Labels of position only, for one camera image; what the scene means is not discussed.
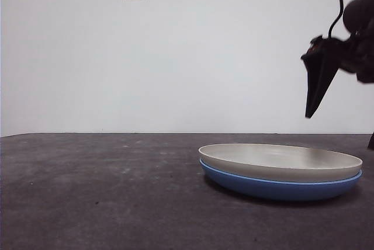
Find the white wall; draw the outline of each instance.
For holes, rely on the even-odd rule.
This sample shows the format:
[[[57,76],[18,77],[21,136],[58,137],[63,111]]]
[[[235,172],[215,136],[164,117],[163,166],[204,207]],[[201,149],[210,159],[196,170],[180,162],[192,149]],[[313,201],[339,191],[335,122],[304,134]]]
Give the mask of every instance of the white wall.
[[[1,5],[3,136],[374,130],[374,86],[343,72],[304,118],[300,56],[327,34],[338,0]],[[341,23],[335,35],[347,36]]]

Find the plate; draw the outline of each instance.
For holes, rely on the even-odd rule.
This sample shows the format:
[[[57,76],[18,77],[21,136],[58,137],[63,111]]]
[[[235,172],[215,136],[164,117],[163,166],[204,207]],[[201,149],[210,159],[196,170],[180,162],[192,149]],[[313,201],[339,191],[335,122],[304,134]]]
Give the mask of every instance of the plate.
[[[273,200],[329,199],[349,191],[362,175],[360,170],[354,177],[339,181],[318,183],[280,182],[249,178],[220,171],[206,165],[201,159],[200,163],[206,175],[219,185],[245,195]]]
[[[228,173],[287,182],[329,182],[358,174],[362,160],[341,152],[266,144],[215,144],[199,149],[209,166]]]

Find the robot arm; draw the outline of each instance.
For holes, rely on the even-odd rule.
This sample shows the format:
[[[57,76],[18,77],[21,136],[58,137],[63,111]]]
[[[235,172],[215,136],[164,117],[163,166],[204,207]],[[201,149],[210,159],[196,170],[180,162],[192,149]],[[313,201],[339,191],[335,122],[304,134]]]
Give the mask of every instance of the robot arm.
[[[329,37],[318,36],[302,55],[308,72],[308,94],[305,116],[311,118],[338,69],[356,74],[363,83],[374,83],[374,0],[353,0],[331,25]],[[343,16],[351,37],[340,40],[331,37],[336,22]],[[369,143],[374,150],[374,134]]]

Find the blue plate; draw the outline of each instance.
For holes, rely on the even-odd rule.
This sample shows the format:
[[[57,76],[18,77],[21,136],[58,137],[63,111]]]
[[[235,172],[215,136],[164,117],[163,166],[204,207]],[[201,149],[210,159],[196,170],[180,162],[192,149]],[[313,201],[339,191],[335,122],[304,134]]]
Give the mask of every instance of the blue plate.
[[[205,174],[221,186],[245,195],[274,200],[307,201],[329,199],[352,188],[362,171],[351,178],[317,183],[280,182],[230,174],[200,163]]]

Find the gray table surface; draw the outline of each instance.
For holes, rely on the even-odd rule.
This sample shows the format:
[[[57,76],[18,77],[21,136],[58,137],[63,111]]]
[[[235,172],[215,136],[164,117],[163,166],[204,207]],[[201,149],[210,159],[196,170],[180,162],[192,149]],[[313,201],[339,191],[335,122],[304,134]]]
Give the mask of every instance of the gray table surface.
[[[25,134],[1,138],[2,249],[374,249],[368,134]],[[347,194],[287,203],[204,176],[217,143],[316,147],[363,160]]]

